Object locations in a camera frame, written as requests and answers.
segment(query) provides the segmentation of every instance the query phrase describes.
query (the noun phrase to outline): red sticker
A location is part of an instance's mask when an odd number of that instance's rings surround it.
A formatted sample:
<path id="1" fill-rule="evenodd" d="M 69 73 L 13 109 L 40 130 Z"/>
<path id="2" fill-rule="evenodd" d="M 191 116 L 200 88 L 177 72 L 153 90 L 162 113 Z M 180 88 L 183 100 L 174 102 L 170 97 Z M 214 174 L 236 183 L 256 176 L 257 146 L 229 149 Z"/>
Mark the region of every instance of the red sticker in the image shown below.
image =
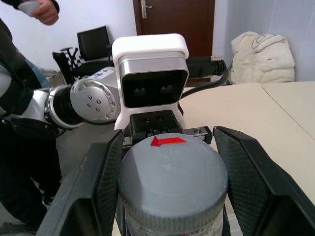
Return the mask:
<path id="1" fill-rule="evenodd" d="M 151 146 L 159 147 L 162 144 L 181 144 L 181 143 L 186 143 L 186 141 L 181 139 L 180 137 L 167 138 L 167 139 L 158 139 L 157 137 L 154 137 L 151 143 Z"/>

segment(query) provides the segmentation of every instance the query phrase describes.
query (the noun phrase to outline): table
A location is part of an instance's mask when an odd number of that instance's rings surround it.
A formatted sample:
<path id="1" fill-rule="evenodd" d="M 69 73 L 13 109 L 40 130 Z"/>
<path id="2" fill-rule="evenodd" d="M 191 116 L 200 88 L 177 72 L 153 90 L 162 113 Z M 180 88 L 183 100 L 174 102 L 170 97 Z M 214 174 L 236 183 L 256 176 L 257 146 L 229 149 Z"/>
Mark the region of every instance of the table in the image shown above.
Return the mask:
<path id="1" fill-rule="evenodd" d="M 315 204 L 315 82 L 223 86 L 180 104 L 187 128 L 224 126 L 256 138 Z"/>

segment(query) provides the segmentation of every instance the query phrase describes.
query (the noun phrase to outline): door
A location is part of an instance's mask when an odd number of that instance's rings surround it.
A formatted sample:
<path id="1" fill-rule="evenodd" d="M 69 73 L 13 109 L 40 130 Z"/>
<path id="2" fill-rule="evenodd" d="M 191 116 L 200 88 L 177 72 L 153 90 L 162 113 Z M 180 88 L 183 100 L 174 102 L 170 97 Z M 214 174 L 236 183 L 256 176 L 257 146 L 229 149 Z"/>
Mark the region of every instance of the door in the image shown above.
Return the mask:
<path id="1" fill-rule="evenodd" d="M 190 57 L 212 55 L 215 0 L 133 0 L 133 5 L 138 35 L 179 33 Z"/>

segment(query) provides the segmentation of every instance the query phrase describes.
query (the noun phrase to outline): sleeve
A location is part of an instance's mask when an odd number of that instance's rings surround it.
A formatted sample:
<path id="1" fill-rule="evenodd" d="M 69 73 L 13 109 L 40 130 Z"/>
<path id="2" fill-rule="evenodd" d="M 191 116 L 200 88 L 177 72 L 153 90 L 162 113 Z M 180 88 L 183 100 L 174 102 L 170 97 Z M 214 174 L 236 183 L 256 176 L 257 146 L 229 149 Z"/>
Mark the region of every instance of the sleeve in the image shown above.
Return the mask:
<path id="1" fill-rule="evenodd" d="M 3 1 L 3 2 L 6 3 L 6 4 L 12 5 L 15 9 L 18 9 L 18 6 L 19 6 L 21 3 L 23 3 L 22 0 L 1 0 L 1 1 Z M 57 10 L 58 13 L 59 13 L 60 8 L 59 8 L 58 3 L 57 3 L 55 0 L 51 0 L 51 1 L 52 1 L 53 4 L 55 5 L 55 8 L 56 8 L 56 10 Z"/>

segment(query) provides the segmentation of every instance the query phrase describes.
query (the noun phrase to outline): hand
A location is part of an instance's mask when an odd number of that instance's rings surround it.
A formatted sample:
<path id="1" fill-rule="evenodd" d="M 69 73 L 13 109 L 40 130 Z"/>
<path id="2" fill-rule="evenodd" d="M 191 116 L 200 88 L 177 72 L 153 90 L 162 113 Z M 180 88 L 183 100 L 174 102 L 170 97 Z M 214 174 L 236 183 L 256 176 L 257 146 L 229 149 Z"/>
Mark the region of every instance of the hand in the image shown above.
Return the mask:
<path id="1" fill-rule="evenodd" d="M 31 13 L 31 16 L 47 26 L 53 25 L 59 18 L 53 2 L 51 0 L 36 0 L 36 2 L 39 3 L 39 7 Z"/>

